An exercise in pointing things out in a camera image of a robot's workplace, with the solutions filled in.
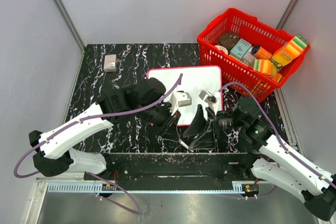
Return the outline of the pink framed whiteboard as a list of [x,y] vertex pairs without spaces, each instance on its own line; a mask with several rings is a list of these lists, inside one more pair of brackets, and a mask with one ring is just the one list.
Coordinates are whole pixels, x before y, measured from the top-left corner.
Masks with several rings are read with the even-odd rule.
[[218,66],[157,68],[150,69],[147,77],[158,79],[165,85],[166,90],[169,90],[180,74],[183,75],[181,84],[174,90],[189,93],[192,104],[179,108],[181,117],[178,126],[188,126],[195,116],[198,104],[201,104],[203,108],[208,107],[208,104],[199,98],[201,91],[214,93],[222,87],[221,69]]

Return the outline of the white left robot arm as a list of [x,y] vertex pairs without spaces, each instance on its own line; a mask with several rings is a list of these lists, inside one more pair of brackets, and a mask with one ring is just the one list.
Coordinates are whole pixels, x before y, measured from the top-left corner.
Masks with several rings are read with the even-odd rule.
[[101,96],[81,114],[49,132],[32,131],[29,141],[36,153],[34,167],[46,177],[66,171],[89,172],[101,179],[112,177],[114,168],[100,153],[87,153],[74,146],[97,132],[111,128],[136,116],[152,125],[160,138],[178,141],[177,123],[181,116],[164,99],[181,83],[179,77],[167,91],[156,78],[121,89],[113,89]]

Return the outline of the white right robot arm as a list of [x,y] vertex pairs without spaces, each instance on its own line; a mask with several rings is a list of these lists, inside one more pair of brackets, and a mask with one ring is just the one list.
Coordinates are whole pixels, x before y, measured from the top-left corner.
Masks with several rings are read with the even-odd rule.
[[192,136],[189,148],[208,149],[220,133],[239,126],[239,142],[247,144],[245,158],[239,162],[239,175],[266,180],[297,197],[317,218],[329,221],[335,213],[335,175],[318,167],[294,150],[269,123],[260,119],[262,110],[253,98],[242,97],[232,111],[214,112],[197,106],[184,137]]

